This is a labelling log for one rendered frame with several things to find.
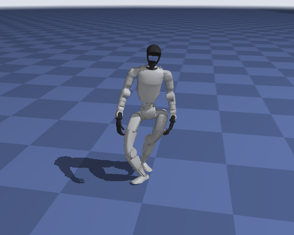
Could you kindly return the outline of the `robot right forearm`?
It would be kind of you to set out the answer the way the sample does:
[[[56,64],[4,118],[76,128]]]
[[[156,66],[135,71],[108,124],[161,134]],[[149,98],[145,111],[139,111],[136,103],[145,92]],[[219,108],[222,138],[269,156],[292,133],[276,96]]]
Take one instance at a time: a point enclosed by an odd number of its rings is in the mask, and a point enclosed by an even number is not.
[[[121,90],[120,96],[119,96],[119,102],[117,105],[117,111],[115,113],[115,116],[118,117],[118,112],[122,113],[123,116],[123,111],[124,111],[124,107],[125,107],[125,103],[126,103],[126,99],[123,97],[124,94],[124,89]]]

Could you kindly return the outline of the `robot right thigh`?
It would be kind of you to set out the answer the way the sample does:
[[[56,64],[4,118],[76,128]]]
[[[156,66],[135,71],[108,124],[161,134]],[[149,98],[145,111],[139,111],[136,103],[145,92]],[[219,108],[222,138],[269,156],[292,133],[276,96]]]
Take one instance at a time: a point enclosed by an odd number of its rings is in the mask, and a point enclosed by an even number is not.
[[[137,136],[139,124],[142,122],[141,111],[131,115],[124,135],[124,152],[128,158],[134,158],[137,150],[133,147],[133,143]]]

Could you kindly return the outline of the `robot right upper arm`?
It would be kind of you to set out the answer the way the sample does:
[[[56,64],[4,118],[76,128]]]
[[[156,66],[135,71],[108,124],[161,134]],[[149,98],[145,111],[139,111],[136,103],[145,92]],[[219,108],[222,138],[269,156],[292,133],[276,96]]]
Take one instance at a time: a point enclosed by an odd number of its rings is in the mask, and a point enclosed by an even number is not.
[[[134,81],[133,78],[138,76],[139,70],[140,70],[140,68],[131,68],[128,71],[128,74],[127,74],[127,77],[125,79],[124,86],[123,86],[123,89],[124,89],[123,97],[126,97],[126,98],[130,97],[131,91],[129,89]]]

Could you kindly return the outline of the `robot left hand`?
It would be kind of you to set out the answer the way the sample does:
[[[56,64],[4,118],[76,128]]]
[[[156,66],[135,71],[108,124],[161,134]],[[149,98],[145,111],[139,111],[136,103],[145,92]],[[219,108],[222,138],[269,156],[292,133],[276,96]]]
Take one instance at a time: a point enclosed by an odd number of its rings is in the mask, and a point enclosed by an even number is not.
[[[173,127],[174,122],[175,122],[175,116],[172,115],[172,116],[171,116],[171,119],[170,119],[170,125],[169,125],[169,128],[166,130],[166,132],[163,133],[163,135],[167,135],[167,134],[170,132],[170,130],[171,130],[172,127]]]

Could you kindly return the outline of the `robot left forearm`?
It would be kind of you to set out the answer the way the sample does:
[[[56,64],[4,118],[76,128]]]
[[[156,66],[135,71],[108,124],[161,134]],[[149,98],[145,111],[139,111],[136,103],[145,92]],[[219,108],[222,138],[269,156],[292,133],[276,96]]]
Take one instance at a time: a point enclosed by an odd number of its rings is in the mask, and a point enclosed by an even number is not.
[[[173,93],[173,100],[170,100],[168,102],[168,105],[169,105],[169,113],[170,113],[170,118],[172,115],[175,116],[175,120],[176,120],[176,101],[175,101],[175,94]]]

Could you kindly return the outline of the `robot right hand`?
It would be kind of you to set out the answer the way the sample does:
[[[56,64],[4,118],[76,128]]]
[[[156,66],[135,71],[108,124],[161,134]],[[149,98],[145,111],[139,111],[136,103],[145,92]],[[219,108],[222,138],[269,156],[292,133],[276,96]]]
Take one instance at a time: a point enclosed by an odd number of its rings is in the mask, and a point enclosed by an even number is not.
[[[121,123],[121,119],[122,119],[122,113],[121,112],[118,112],[118,117],[115,118],[117,121],[116,121],[116,127],[117,127],[117,132],[124,136],[125,134],[122,132],[121,129],[124,130],[124,128],[122,127],[122,123]]]

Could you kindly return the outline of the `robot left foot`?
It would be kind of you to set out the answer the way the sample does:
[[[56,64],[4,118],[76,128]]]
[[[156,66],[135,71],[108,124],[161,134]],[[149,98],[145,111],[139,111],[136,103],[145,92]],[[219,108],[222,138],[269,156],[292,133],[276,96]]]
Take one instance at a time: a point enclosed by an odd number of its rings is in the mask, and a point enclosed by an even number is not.
[[[143,163],[142,164],[142,168],[143,168],[143,170],[145,170],[147,172],[151,172],[152,171],[152,168],[150,168],[146,163]]]

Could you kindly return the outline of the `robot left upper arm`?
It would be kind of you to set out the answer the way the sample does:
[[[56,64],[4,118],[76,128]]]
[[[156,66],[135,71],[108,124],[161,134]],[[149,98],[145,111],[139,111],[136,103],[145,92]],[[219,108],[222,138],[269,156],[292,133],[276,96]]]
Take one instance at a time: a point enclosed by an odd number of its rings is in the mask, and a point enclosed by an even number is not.
[[[169,70],[163,70],[165,84],[168,93],[166,93],[166,99],[167,100],[173,100],[173,77]]]

